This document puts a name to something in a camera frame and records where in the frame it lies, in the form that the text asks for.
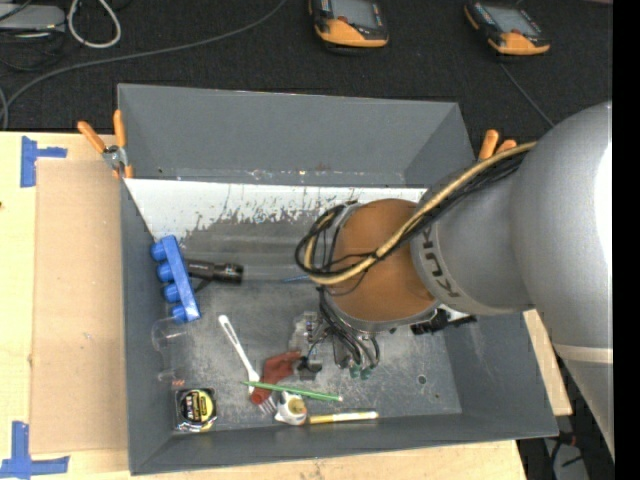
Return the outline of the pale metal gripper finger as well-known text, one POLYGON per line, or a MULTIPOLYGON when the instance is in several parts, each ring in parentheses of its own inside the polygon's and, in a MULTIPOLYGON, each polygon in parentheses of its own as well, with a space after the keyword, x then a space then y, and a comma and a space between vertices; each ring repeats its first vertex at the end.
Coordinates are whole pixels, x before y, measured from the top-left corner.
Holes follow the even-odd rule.
POLYGON ((318 312, 304 312, 294 319, 293 332, 289 339, 289 350, 312 352, 324 337, 324 318, 318 312))
POLYGON ((309 353, 300 358, 297 372, 301 380, 315 380, 324 366, 323 359, 315 353, 309 353))

